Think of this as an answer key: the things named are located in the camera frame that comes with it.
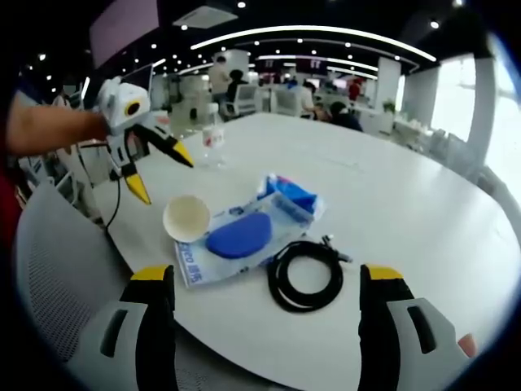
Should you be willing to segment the person's right hand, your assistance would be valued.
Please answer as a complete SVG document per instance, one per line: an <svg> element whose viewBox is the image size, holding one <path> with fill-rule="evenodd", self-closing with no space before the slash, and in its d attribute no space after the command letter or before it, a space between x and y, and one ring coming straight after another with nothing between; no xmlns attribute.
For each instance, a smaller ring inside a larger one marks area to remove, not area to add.
<svg viewBox="0 0 521 391"><path fill-rule="evenodd" d="M465 336L460 338L458 345L469 358L473 358L477 353L477 345L471 333L467 333Z"/></svg>

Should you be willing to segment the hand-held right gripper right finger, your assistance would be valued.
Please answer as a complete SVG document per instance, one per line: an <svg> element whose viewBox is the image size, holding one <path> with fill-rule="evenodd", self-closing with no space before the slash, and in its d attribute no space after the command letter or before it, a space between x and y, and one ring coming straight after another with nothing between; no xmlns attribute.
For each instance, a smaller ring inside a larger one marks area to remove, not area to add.
<svg viewBox="0 0 521 391"><path fill-rule="evenodd" d="M468 356L454 325L389 267L362 265L360 390L446 390Z"/></svg>

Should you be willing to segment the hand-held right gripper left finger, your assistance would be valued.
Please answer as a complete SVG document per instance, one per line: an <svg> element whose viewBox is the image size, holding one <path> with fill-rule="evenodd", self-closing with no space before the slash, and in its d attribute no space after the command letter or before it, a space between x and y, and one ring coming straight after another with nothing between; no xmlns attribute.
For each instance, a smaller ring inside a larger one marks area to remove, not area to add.
<svg viewBox="0 0 521 391"><path fill-rule="evenodd" d="M85 326L75 377L87 390L175 390L173 266L134 274Z"/></svg>

